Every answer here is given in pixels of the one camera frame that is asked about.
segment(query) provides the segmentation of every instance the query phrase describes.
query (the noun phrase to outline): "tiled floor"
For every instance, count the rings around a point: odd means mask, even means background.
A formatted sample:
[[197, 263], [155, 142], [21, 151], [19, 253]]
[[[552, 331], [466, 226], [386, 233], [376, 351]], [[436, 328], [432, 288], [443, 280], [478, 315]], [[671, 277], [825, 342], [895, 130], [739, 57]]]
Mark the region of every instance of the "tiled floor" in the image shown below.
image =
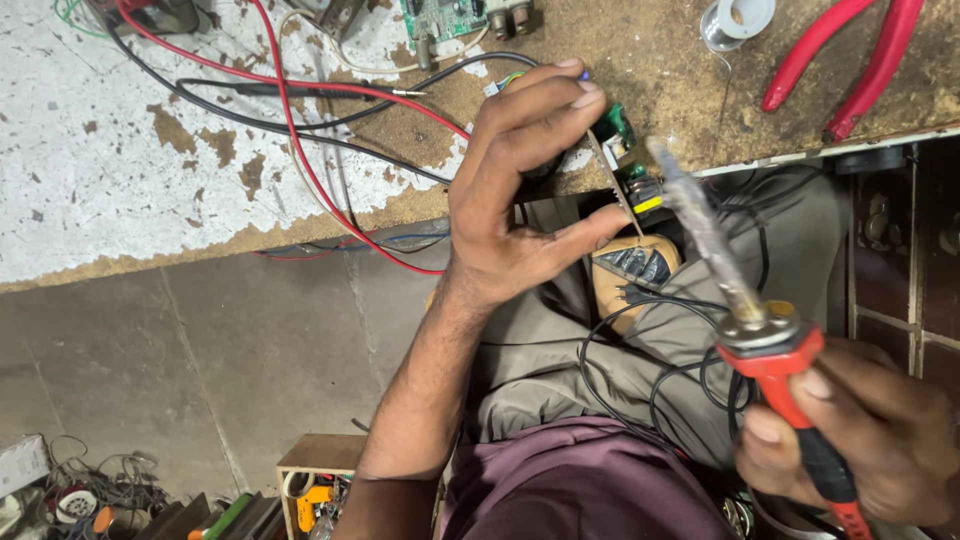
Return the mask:
[[[448, 258], [444, 240], [407, 259]], [[0, 436], [69, 433], [94, 465], [143, 453], [178, 498], [269, 490], [302, 434], [370, 421], [436, 281], [368, 250], [239, 255], [0, 296]]]

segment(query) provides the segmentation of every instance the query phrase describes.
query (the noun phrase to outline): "solder wire spool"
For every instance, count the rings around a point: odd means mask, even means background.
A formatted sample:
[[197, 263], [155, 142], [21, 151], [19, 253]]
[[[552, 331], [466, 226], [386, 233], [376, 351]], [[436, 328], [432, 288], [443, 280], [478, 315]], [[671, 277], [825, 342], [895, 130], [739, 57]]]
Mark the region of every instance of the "solder wire spool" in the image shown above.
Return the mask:
[[711, 51], [732, 51], [766, 28], [776, 8], [777, 0], [716, 0], [700, 18], [700, 37]]

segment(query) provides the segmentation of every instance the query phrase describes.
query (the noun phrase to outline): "cardboard box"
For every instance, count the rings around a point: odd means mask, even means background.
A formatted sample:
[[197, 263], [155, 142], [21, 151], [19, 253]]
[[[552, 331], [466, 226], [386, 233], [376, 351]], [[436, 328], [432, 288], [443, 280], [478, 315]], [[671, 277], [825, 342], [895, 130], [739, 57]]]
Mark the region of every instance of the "cardboard box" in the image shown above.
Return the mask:
[[0, 498], [48, 474], [42, 435], [0, 437]]

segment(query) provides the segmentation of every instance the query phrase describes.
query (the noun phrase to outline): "circuit board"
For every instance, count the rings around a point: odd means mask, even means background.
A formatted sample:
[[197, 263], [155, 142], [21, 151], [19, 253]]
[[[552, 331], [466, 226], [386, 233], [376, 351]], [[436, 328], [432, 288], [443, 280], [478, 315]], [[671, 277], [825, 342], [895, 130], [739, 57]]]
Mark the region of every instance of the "circuit board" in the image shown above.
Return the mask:
[[477, 0], [401, 0], [411, 46], [421, 36], [439, 43], [486, 28], [485, 4]]

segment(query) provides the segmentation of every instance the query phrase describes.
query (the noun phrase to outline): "gray trousers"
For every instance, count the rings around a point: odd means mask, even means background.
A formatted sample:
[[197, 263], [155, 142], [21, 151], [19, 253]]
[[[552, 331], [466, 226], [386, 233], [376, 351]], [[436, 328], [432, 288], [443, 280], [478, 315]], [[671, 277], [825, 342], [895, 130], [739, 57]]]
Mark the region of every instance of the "gray trousers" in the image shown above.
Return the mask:
[[[805, 174], [772, 180], [755, 196], [761, 200], [796, 183]], [[846, 230], [840, 196], [826, 178], [817, 178], [775, 206], [761, 211], [770, 253], [763, 297], [785, 300], [802, 317], [826, 318], [830, 268]], [[744, 214], [722, 224], [748, 281], [761, 270], [758, 232]], [[706, 264], [695, 249], [669, 279], [663, 294], [723, 303]], [[502, 306], [484, 331], [471, 375], [465, 436], [490, 442], [546, 422], [584, 414], [606, 414], [581, 378], [578, 353], [588, 334], [585, 269], [577, 264]], [[708, 311], [718, 320], [722, 313]], [[699, 362], [716, 336], [696, 314], [667, 304], [647, 306], [624, 336], [627, 347], [602, 342], [588, 346], [588, 375], [597, 392], [621, 415], [650, 426], [648, 399], [657, 376], [670, 366]], [[725, 402], [732, 369], [707, 369], [708, 387]], [[705, 395], [699, 369], [666, 380], [657, 394], [663, 429], [697, 461], [732, 465], [727, 412]]]

